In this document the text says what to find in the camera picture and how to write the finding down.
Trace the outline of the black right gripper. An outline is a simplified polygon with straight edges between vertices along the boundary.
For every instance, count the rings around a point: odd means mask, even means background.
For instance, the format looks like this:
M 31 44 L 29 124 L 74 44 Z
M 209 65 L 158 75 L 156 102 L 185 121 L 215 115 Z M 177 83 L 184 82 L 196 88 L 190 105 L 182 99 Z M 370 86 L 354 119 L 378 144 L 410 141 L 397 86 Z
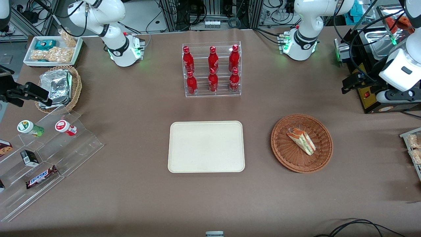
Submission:
M 27 82 L 22 86 L 14 81 L 12 76 L 1 76 L 0 77 L 0 99 L 4 103 L 9 103 L 17 107 L 22 107 L 24 101 L 19 98 L 9 98 L 8 94 L 13 93 L 19 96 L 24 96 L 25 100 L 33 100 L 43 103 L 45 106 L 51 106 L 52 100 L 49 98 L 49 91 L 42 87 Z

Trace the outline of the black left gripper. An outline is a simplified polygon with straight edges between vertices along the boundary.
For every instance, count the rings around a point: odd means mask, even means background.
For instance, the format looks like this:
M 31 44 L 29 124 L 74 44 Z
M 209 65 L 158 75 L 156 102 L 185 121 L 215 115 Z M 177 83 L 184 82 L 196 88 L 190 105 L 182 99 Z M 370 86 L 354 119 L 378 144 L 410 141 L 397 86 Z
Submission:
M 351 90 L 368 89 L 370 93 L 377 95 L 379 92 L 387 90 L 388 84 L 378 75 L 370 76 L 363 74 L 351 74 L 342 81 L 342 94 L 349 93 Z

